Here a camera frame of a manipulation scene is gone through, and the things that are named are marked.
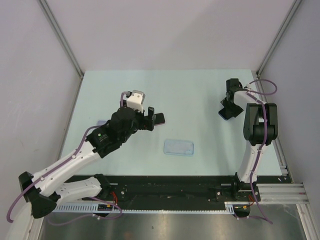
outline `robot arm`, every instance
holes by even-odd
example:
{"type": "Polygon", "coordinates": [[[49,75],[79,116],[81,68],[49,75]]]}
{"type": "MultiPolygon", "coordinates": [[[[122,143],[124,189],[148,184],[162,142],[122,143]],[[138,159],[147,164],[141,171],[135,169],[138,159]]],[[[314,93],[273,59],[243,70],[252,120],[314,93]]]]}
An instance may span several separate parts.
{"type": "Polygon", "coordinates": [[[219,111],[219,114],[225,120],[235,118],[245,110],[243,135],[247,142],[236,176],[239,184],[249,184],[251,173],[253,173],[252,182],[256,182],[261,157],[272,140],[278,136],[277,105],[257,99],[250,86],[243,88],[237,78],[226,81],[226,98],[221,103],[224,108],[219,111]],[[262,105],[265,107],[267,120],[267,138],[264,145],[262,144],[265,136],[265,119],[262,105]]]}
{"type": "Polygon", "coordinates": [[[140,91],[127,92],[127,100],[121,98],[121,107],[102,126],[89,128],[77,149],[51,166],[34,173],[24,172],[19,176],[22,191],[29,190],[24,198],[32,205],[35,219],[52,212],[57,205],[85,197],[105,197],[111,186],[102,174],[86,180],[65,183],[80,169],[117,150],[138,130],[152,131],[156,114],[153,107],[144,116],[145,94],[140,91]]]}

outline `purple cable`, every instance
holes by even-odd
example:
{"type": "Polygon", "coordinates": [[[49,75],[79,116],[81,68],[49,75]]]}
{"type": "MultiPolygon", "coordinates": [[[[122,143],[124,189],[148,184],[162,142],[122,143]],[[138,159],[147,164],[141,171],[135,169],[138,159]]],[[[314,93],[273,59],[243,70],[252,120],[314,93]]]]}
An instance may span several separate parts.
{"type": "Polygon", "coordinates": [[[75,221],[77,221],[79,219],[83,219],[83,218],[86,218],[86,217],[98,217],[98,219],[113,220],[113,219],[117,219],[117,218],[121,217],[122,214],[123,214],[122,209],[116,204],[113,204],[113,203],[108,202],[108,201],[103,201],[103,200],[101,200],[99,198],[96,198],[96,197],[90,197],[90,199],[102,202],[104,204],[109,204],[111,206],[114,206],[115,208],[119,209],[120,213],[117,216],[111,216],[111,217],[98,216],[98,215],[95,215],[94,213],[93,214],[90,213],[90,214],[81,215],[79,217],[76,217],[76,218],[74,218],[74,219],[72,219],[70,221],[63,222],[63,223],[54,223],[48,217],[47,218],[48,223],[50,225],[52,225],[52,226],[60,227],[60,226],[65,226],[65,225],[71,224],[71,223],[73,223],[73,222],[75,222],[75,221]]]}
{"type": "Polygon", "coordinates": [[[251,171],[251,174],[250,174],[250,187],[251,187],[251,191],[252,191],[252,195],[253,195],[253,198],[254,198],[254,201],[256,202],[256,205],[257,207],[259,208],[261,214],[263,215],[263,217],[261,216],[250,216],[249,218],[255,218],[255,219],[263,219],[265,221],[267,221],[268,223],[270,224],[274,224],[267,216],[266,214],[264,213],[264,211],[262,210],[259,202],[258,202],[258,199],[256,197],[256,194],[255,194],[255,190],[254,190],[254,186],[253,186],[253,176],[254,176],[254,172],[257,168],[257,165],[258,165],[258,162],[259,162],[259,158],[260,158],[260,155],[261,155],[261,150],[263,148],[263,146],[266,144],[267,142],[267,134],[268,134],[268,130],[267,130],[267,111],[266,111],[266,107],[264,105],[264,103],[257,99],[255,96],[249,94],[249,93],[246,93],[249,97],[251,97],[252,99],[254,99],[256,102],[258,102],[259,104],[261,104],[262,106],[262,112],[263,112],[263,120],[264,120],[264,123],[263,123],[263,130],[264,130],[264,136],[263,136],[263,142],[262,144],[260,145],[259,149],[258,149],[258,154],[256,155],[256,159],[255,159],[255,162],[254,162],[254,165],[253,165],[253,168],[252,168],[252,171],[251,171]]]}
{"type": "MultiPolygon", "coordinates": [[[[76,148],[75,152],[73,153],[73,155],[77,155],[78,152],[80,151],[82,145],[84,144],[85,140],[86,140],[86,137],[87,137],[87,134],[88,132],[91,130],[91,129],[96,129],[100,127],[99,125],[97,126],[91,126],[89,127],[83,137],[82,137],[82,140],[79,144],[79,146],[76,148]]],[[[65,161],[61,162],[60,164],[58,164],[57,166],[55,166],[54,168],[52,168],[51,170],[49,170],[48,172],[46,172],[45,174],[42,175],[42,178],[45,178],[46,176],[48,176],[49,174],[53,173],[54,171],[56,171],[57,169],[61,168],[63,165],[65,165],[66,163],[68,163],[72,158],[72,156],[68,157],[65,161]]],[[[20,198],[22,198],[34,185],[36,185],[38,182],[41,181],[41,178],[39,177],[37,180],[35,180],[33,183],[31,183],[28,187],[26,187],[20,194],[19,196],[13,201],[13,203],[11,204],[7,214],[6,214],[6,220],[9,222],[9,223],[13,223],[14,221],[11,219],[10,215],[11,215],[11,212],[12,210],[14,209],[14,207],[16,206],[17,202],[20,200],[20,198]]]]}
{"type": "Polygon", "coordinates": [[[120,107],[123,107],[124,106],[124,96],[128,96],[129,95],[129,92],[128,91],[123,91],[121,93],[121,97],[120,97],[120,107]]]}
{"type": "Polygon", "coordinates": [[[248,92],[255,93],[255,94],[260,94],[260,95],[264,95],[264,96],[270,96],[270,95],[275,94],[278,91],[278,86],[273,81],[268,80],[268,79],[256,79],[256,80],[250,82],[249,85],[253,84],[253,83],[256,83],[256,82],[268,82],[268,83],[271,83],[274,86],[275,89],[274,89],[273,92],[269,92],[269,93],[258,92],[258,91],[253,91],[253,90],[247,89],[248,92]]]}

